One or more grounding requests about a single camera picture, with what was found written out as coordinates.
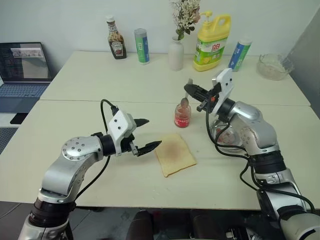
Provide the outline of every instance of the white table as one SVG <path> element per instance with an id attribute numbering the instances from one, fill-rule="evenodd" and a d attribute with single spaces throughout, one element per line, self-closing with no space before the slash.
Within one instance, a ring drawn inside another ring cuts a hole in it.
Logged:
<path id="1" fill-rule="evenodd" d="M 41 99 L 179 103 L 189 78 L 209 90 L 211 79 L 228 67 L 230 57 L 223 56 L 216 68 L 197 72 L 192 67 L 192 55 L 185 56 L 181 71 L 172 71 L 167 54 L 151 54 L 150 63 L 141 65 L 135 53 L 115 60 L 108 52 L 75 51 Z M 256 71 L 257 61 L 257 56 L 246 56 L 240 71 L 233 73 L 232 100 L 258 105 L 310 105 L 289 75 L 281 81 L 261 77 Z"/>
<path id="2" fill-rule="evenodd" d="M 177 132 L 197 165 L 165 178 L 153 152 L 112 157 L 105 173 L 77 200 L 78 205 L 259 209 L 256 193 L 239 179 L 245 161 L 217 153 L 206 132 L 205 114 L 195 111 L 196 104 L 192 104 L 191 124 L 184 129 L 173 123 L 174 103 L 123 102 L 118 106 L 134 118 L 150 120 L 134 132 L 137 145 Z M 308 106 L 257 107 L 274 126 L 285 163 L 302 194 L 320 208 L 319 119 Z M 111 113 L 107 107 L 105 110 L 110 119 Z M 59 156 L 63 143 L 100 131 L 104 127 L 99 102 L 38 101 L 0 155 L 0 200 L 33 203 L 44 173 Z M 105 160 L 88 170 L 82 186 L 94 178 Z"/>

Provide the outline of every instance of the laptop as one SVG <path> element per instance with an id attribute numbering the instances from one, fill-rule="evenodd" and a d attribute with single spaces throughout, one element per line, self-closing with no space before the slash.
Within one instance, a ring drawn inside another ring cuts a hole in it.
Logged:
<path id="1" fill-rule="evenodd" d="M 52 81 L 40 42 L 0 43 L 0 113 L 29 113 Z"/>

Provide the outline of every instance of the black cable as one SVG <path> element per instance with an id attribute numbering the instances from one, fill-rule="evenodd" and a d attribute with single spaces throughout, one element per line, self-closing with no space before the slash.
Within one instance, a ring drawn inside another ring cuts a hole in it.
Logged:
<path id="1" fill-rule="evenodd" d="M 239 175 L 240 180 L 241 180 L 245 185 L 247 185 L 249 188 L 257 191 L 258 189 L 256 189 L 254 186 L 252 186 L 252 185 L 249 184 L 246 180 L 243 179 L 243 175 L 244 175 L 245 172 L 248 170 L 248 168 L 249 168 L 249 162 L 246 163 L 245 168 L 242 170 L 242 172 L 240 172 L 240 175 Z"/>
<path id="2" fill-rule="evenodd" d="M 299 195 L 299 194 L 296 194 L 296 193 L 292 193 L 292 192 L 287 192 L 287 191 L 281 191 L 281 190 L 277 190 L 277 189 L 273 189 L 273 188 L 269 188 L 269 187 L 266 187 L 266 186 L 263 186 L 261 184 L 259 184 L 256 179 L 255 179 L 255 173 L 254 173 L 254 168 L 251 166 L 251 178 L 252 178 L 252 181 L 254 182 L 254 184 L 260 188 L 261 190 L 264 190 L 266 192 L 273 192 L 273 193 L 277 193 L 277 194 L 283 194 L 283 195 L 288 195 L 288 196 L 291 196 L 291 197 L 294 197 L 294 198 L 298 198 L 298 199 L 301 199 L 305 202 L 308 203 L 308 205 L 310 206 L 310 211 L 312 214 L 315 213 L 315 206 L 313 205 L 313 203 L 308 199 L 306 198 L 305 196 L 302 196 L 302 195 Z"/>
<path id="3" fill-rule="evenodd" d="M 68 223 L 66 225 L 65 235 L 66 235 L 68 240 L 74 240 L 74 235 L 72 233 L 72 229 L 71 229 L 71 226 L 70 226 L 70 221 L 68 221 Z"/>
<path id="4" fill-rule="evenodd" d="M 94 184 L 94 182 L 101 176 L 101 174 L 105 171 L 106 167 L 108 166 L 109 161 L 110 161 L 110 156 L 108 156 L 108 158 L 106 159 L 106 162 L 103 168 L 101 169 L 101 171 L 98 173 L 98 175 L 77 194 L 75 200 L 77 200 L 80 197 L 80 195 L 83 194 L 84 191 L 87 190 L 92 184 Z"/>
<path id="5" fill-rule="evenodd" d="M 104 113 L 104 103 L 107 103 L 110 105 L 111 108 L 114 108 L 115 106 L 108 100 L 106 99 L 102 99 L 100 101 L 100 110 L 101 110 L 101 115 L 102 115 L 102 120 L 103 120 L 103 124 L 104 124 L 104 128 L 105 128 L 105 134 L 108 134 L 108 127 L 107 127 L 107 122 L 106 122 L 106 117 L 105 117 L 105 113 Z M 85 192 L 85 190 L 87 190 L 92 184 L 94 184 L 94 182 L 102 175 L 102 173 L 105 171 L 105 169 L 107 168 L 109 161 L 110 161 L 110 157 L 108 156 L 103 168 L 101 169 L 101 171 L 97 174 L 97 176 L 95 176 L 95 178 L 89 182 L 89 184 L 87 186 L 85 186 L 77 195 L 74 201 L 76 201 L 81 194 L 83 194 Z"/>
<path id="6" fill-rule="evenodd" d="M 110 101 L 108 101 L 107 99 L 102 99 L 100 101 L 100 110 L 101 110 L 102 120 L 103 120 L 103 124 L 104 124 L 104 128 L 105 128 L 105 134 L 108 134 L 108 127 L 107 127 L 106 117 L 105 117 L 105 113 L 104 113 L 104 103 L 109 104 L 110 107 L 114 107 L 114 105 Z"/>
<path id="7" fill-rule="evenodd" d="M 215 149 L 222 155 L 228 156 L 228 157 L 236 157 L 236 158 L 243 158 L 246 159 L 247 161 L 249 161 L 249 158 L 243 155 L 239 155 L 239 154 L 230 154 L 230 153 L 226 153 L 221 151 L 218 147 L 222 147 L 222 148 L 237 148 L 237 149 L 241 149 L 246 151 L 246 149 L 244 147 L 241 146 L 236 146 L 236 145 L 222 145 L 217 143 L 217 141 L 214 139 L 214 137 L 211 134 L 210 131 L 210 125 L 209 125 L 209 111 L 211 109 L 211 98 L 212 96 L 210 95 L 208 98 L 208 103 L 207 103 L 207 108 L 206 108 L 206 112 L 205 112 L 205 125 L 206 125 L 206 131 L 209 135 L 210 140 L 213 142 Z M 227 125 L 224 129 L 222 129 L 216 136 L 216 139 L 219 138 L 219 136 L 230 126 L 230 122 L 227 122 Z"/>
<path id="8" fill-rule="evenodd" d="M 209 135 L 209 138 L 210 140 L 213 142 L 214 146 L 215 146 L 215 149 L 222 155 L 225 155 L 225 156 L 229 156 L 229 157 L 237 157 L 237 158 L 243 158 L 243 159 L 246 159 L 248 162 L 247 164 L 245 165 L 245 168 L 242 170 L 242 172 L 240 173 L 239 177 L 241 179 L 241 181 L 246 184 L 248 187 L 252 188 L 253 190 L 257 191 L 257 189 L 255 187 L 253 187 L 252 185 L 250 185 L 248 182 L 246 182 L 244 179 L 243 179 L 243 175 L 244 173 L 248 170 L 249 168 L 249 161 L 250 161 L 250 158 L 249 157 L 246 157 L 244 155 L 239 155 L 239 154 L 230 154 L 230 153 L 226 153 L 226 152 L 223 152 L 219 149 L 219 147 L 222 147 L 222 148 L 237 148 L 237 149 L 241 149 L 241 150 L 244 150 L 246 151 L 246 149 L 244 147 L 241 147 L 241 146 L 236 146 L 236 145 L 222 145 L 222 144 L 218 144 L 218 139 L 220 137 L 220 135 L 225 131 L 227 130 L 229 127 L 230 127 L 230 121 L 228 121 L 226 123 L 226 126 L 225 128 L 223 128 L 215 137 L 215 139 L 213 138 L 212 134 L 211 134 L 211 131 L 210 131 L 210 125 L 209 125 L 209 111 L 211 109 L 211 98 L 213 96 L 209 94 L 209 97 L 208 97 L 208 103 L 207 103 L 207 109 L 206 109 L 206 112 L 205 112 L 205 125 L 206 125 L 206 131 Z M 310 206 L 310 211 L 311 213 L 315 213 L 315 206 L 313 205 L 313 203 L 308 199 L 306 198 L 305 196 L 302 196 L 302 195 L 299 195 L 299 194 L 295 194 L 295 193 L 291 193 L 291 192 L 287 192 L 287 191 L 281 191 L 281 190 L 277 190 L 277 189 L 273 189 L 273 188 L 269 188 L 269 187 L 266 187 L 266 186 L 263 186 L 261 184 L 259 184 L 256 179 L 255 179 L 255 174 L 254 174 L 254 168 L 251 166 L 250 167 L 251 169 L 251 178 L 252 178 L 252 181 L 253 183 L 258 187 L 258 189 L 261 189 L 261 190 L 264 190 L 264 191 L 269 191 L 269 192 L 273 192 L 273 193 L 278 193 L 278 194 L 283 194 L 283 195 L 288 195 L 288 196 L 291 196 L 291 197 L 294 197 L 294 198 L 298 198 L 298 199 L 301 199 L 305 202 L 307 202 Z"/>

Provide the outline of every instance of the cable connector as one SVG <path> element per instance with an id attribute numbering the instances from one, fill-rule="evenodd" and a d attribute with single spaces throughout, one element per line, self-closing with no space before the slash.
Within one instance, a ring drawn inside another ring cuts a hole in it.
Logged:
<path id="1" fill-rule="evenodd" d="M 119 108 L 115 105 L 111 106 L 112 116 L 116 115 L 116 113 L 119 111 Z"/>
<path id="2" fill-rule="evenodd" d="M 95 132 L 95 133 L 91 134 L 91 136 L 97 136 L 98 138 L 100 138 L 103 136 L 103 134 L 102 134 L 102 132 Z"/>

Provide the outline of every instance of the glass bowl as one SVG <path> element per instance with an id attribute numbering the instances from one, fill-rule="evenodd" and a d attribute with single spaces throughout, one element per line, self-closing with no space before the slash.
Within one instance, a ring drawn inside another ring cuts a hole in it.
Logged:
<path id="1" fill-rule="evenodd" d="M 226 123 L 220 121 L 219 119 L 213 121 L 210 125 L 210 131 L 213 138 L 215 139 L 217 134 L 226 126 Z M 221 145 L 234 145 L 243 147 L 243 142 L 240 139 L 240 136 L 237 134 L 237 132 L 234 130 L 232 126 L 228 127 L 221 134 L 221 136 L 217 140 L 217 143 Z M 241 149 L 235 147 L 221 147 L 221 149 L 229 153 L 238 153 L 242 151 Z"/>
<path id="2" fill-rule="evenodd" d="M 282 54 L 265 54 L 260 55 L 256 68 L 266 79 L 281 80 L 294 69 L 294 64 Z"/>

